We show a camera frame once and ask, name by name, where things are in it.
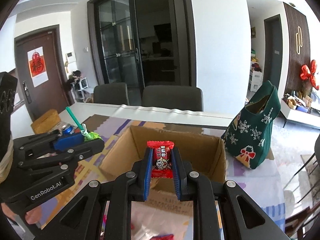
glass sliding door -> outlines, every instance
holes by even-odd
[[[132,31],[135,18],[132,19],[129,3],[129,0],[107,0],[98,5],[98,13],[107,79],[109,83],[125,82],[130,105],[138,106],[144,84],[139,78],[142,72],[139,73],[138,45]]]

dining table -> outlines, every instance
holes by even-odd
[[[87,127],[100,134],[105,142],[105,149],[100,155],[94,155],[79,162],[75,173],[75,185],[63,192],[64,195],[61,193],[62,195],[60,194],[42,204],[43,216],[40,221],[42,227],[90,180],[106,181],[98,166],[129,126],[139,125],[158,129],[197,132],[220,137],[235,116],[232,114],[181,111],[157,107],[91,103],[75,103],[70,109],[80,123],[86,123]],[[63,122],[75,125],[67,111],[63,111],[59,116]],[[270,150],[265,161],[255,170],[246,168],[229,153],[226,153],[226,160],[226,180],[235,181],[276,225],[284,230],[284,194],[272,150]],[[154,219],[161,219],[161,215],[155,211],[153,211],[152,216]],[[173,229],[175,230],[175,239],[189,240],[193,238],[193,219],[190,217],[184,219],[188,220],[187,223],[177,225]],[[176,217],[175,220],[182,220],[182,217]]]

hand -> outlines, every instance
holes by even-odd
[[[3,213],[9,217],[11,220],[15,221],[15,213],[11,211],[11,209],[5,204],[1,203]],[[36,208],[28,211],[25,215],[25,219],[29,225],[35,224],[40,221],[42,216],[41,206],[37,206]]]

green gift bag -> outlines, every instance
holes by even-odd
[[[258,167],[270,150],[272,122],[280,108],[276,87],[264,82],[221,136],[226,151],[246,167]]]

red ribbon bow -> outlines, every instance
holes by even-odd
[[[248,152],[245,149],[242,149],[240,152],[241,152],[240,157],[243,157],[244,155],[247,156],[245,159],[245,162],[249,162],[249,159],[253,159],[256,156],[255,152]]]
[[[316,89],[319,90],[319,85],[316,84],[315,72],[317,70],[316,61],[313,59],[311,61],[311,69],[308,68],[307,65],[303,65],[301,67],[300,78],[302,80],[310,80],[311,85]]]

